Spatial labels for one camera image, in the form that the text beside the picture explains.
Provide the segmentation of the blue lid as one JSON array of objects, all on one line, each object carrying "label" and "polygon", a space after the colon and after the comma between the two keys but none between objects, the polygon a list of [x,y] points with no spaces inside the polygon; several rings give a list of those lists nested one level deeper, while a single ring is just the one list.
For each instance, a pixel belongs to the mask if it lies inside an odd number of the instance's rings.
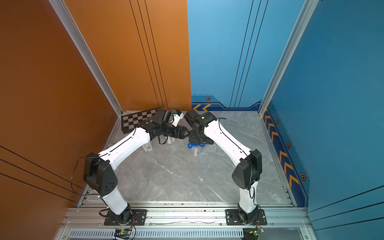
[{"label": "blue lid", "polygon": [[203,148],[205,146],[205,144],[191,144],[191,143],[188,143],[188,148],[189,149],[193,149],[193,148]]}]

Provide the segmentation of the clear plastic cup front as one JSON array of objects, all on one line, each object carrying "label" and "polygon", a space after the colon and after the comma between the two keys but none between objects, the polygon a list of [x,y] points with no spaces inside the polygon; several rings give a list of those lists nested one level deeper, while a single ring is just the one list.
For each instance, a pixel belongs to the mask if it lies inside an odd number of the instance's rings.
[{"label": "clear plastic cup front", "polygon": [[153,150],[153,145],[151,142],[144,144],[142,147],[143,147],[145,152],[150,152]]}]

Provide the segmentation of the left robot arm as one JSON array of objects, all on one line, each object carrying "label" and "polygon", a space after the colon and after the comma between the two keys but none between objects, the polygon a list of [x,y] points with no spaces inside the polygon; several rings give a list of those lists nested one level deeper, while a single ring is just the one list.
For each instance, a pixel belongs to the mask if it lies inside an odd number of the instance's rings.
[{"label": "left robot arm", "polygon": [[105,217],[112,218],[118,225],[133,223],[131,206],[118,189],[115,170],[128,156],[156,137],[185,139],[190,132],[186,127],[178,125],[183,117],[180,110],[159,108],[154,117],[141,122],[115,145],[85,157],[84,181],[107,205],[108,214]]}]

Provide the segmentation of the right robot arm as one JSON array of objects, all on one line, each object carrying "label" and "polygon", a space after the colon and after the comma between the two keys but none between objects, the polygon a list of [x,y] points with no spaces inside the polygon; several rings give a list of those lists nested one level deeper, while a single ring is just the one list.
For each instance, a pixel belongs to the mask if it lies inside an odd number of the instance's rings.
[{"label": "right robot arm", "polygon": [[245,225],[256,222],[261,208],[256,201],[258,182],[263,172],[262,154],[259,150],[251,150],[233,137],[221,124],[220,118],[210,112],[199,114],[190,110],[185,120],[192,127],[189,140],[192,144],[216,144],[232,160],[235,169],[232,179],[239,187],[238,204],[240,221]]}]

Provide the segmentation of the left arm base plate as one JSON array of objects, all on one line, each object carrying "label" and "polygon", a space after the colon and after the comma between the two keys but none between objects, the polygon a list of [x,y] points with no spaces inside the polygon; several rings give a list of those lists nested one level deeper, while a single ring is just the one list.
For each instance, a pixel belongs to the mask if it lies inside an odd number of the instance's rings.
[{"label": "left arm base plate", "polygon": [[128,209],[120,215],[108,211],[105,216],[105,226],[144,226],[148,210],[146,209]]}]

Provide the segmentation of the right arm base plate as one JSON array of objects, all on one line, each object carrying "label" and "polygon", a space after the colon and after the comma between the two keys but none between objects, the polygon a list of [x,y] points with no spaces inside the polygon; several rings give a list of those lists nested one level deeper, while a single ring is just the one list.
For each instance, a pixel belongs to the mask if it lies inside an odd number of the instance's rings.
[{"label": "right arm base plate", "polygon": [[268,224],[265,211],[263,209],[254,209],[250,214],[240,209],[225,210],[228,226],[258,225],[266,226]]}]

